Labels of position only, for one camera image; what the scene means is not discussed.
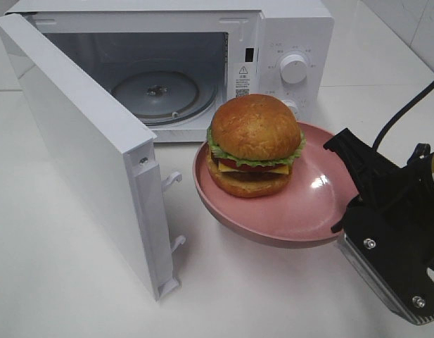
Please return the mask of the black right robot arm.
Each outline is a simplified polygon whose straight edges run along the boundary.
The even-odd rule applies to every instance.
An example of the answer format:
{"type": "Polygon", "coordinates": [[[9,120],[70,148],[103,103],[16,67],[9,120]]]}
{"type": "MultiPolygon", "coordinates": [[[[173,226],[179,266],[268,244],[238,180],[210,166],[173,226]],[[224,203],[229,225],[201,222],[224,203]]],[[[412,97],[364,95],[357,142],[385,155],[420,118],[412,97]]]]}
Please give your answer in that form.
{"type": "Polygon", "coordinates": [[[423,261],[434,270],[434,152],[429,144],[418,143],[404,167],[365,144],[345,128],[324,145],[342,160],[358,195],[350,206],[366,206],[387,218],[399,230],[404,220],[412,230],[427,231],[423,261]]]}

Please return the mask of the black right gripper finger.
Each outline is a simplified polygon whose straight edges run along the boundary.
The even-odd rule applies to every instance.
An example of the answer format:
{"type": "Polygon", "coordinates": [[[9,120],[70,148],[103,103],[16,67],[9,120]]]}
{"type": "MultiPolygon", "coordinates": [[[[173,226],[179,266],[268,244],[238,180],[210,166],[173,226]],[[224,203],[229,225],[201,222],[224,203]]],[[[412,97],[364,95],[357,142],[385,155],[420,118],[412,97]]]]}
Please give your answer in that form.
{"type": "Polygon", "coordinates": [[[381,167],[376,152],[345,128],[324,143],[345,164],[365,204],[381,204],[379,178],[381,167]]]}

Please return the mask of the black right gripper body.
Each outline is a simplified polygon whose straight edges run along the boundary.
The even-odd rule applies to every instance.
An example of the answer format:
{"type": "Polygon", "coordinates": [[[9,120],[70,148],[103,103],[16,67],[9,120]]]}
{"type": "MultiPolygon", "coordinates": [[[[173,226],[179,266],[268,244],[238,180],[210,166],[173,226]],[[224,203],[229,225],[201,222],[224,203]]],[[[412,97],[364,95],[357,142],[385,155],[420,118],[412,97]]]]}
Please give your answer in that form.
{"type": "Polygon", "coordinates": [[[377,154],[381,167],[379,197],[371,204],[392,226],[415,239],[423,249],[423,261],[434,268],[434,152],[416,149],[400,168],[377,154]]]}

